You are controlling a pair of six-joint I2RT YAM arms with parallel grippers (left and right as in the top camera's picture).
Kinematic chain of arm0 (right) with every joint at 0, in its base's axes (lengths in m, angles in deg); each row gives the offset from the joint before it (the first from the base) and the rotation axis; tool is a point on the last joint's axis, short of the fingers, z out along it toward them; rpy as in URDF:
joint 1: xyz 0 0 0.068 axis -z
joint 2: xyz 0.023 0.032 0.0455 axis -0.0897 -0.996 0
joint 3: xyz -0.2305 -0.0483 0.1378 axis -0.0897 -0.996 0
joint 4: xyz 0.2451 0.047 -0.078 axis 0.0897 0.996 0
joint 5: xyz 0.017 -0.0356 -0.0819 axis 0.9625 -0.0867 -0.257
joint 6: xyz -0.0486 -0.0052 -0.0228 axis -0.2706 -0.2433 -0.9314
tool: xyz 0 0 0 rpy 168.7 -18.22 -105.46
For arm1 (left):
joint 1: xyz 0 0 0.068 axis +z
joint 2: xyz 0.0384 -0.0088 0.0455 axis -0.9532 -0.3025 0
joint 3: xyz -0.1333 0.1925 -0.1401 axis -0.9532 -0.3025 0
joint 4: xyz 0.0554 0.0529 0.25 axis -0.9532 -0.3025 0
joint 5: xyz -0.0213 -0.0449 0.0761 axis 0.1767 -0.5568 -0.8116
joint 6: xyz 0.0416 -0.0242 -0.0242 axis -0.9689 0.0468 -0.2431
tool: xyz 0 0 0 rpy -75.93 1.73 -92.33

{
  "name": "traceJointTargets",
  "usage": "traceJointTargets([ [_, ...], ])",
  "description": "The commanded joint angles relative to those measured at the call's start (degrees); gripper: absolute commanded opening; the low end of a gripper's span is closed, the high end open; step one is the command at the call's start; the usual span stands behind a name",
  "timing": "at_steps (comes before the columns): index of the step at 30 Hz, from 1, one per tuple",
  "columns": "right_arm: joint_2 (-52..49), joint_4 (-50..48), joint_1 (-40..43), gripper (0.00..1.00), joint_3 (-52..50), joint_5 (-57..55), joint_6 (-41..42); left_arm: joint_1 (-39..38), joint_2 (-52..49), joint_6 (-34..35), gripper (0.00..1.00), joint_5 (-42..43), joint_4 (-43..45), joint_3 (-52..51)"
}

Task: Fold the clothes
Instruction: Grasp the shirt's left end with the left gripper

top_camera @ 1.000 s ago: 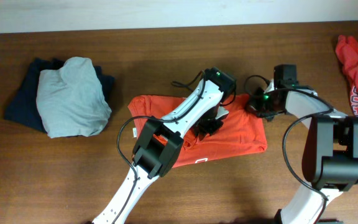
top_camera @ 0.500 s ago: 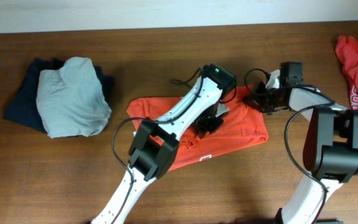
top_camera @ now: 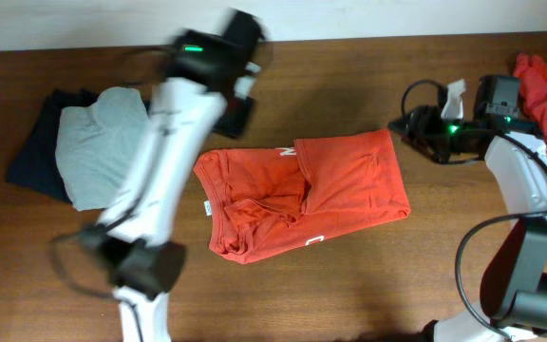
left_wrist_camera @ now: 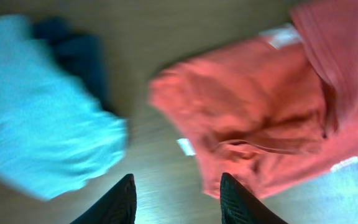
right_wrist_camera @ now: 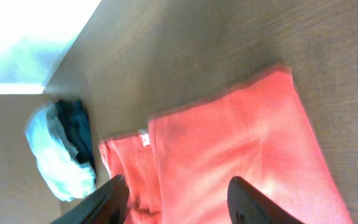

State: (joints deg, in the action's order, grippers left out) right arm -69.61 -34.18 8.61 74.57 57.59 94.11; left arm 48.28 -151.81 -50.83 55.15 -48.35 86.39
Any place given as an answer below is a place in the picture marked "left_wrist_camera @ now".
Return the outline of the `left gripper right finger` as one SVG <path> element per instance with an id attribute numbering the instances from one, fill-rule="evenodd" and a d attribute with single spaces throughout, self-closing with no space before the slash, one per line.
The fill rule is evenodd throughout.
<path id="1" fill-rule="evenodd" d="M 221 176 L 220 207 L 222 224 L 288 224 L 227 172 Z"/>

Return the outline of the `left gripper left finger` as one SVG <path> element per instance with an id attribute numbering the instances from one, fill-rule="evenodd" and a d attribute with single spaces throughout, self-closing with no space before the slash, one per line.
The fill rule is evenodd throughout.
<path id="1" fill-rule="evenodd" d="M 126 174 L 70 224 L 134 224 L 137 194 L 133 174 Z"/>

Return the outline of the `orange printed t-shirt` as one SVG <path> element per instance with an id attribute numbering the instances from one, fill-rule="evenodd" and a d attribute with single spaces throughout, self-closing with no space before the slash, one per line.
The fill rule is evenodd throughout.
<path id="1" fill-rule="evenodd" d="M 212 197 L 225 172 L 265 198 L 358 159 L 358 0 L 310 1 L 291 19 L 150 82 Z"/>

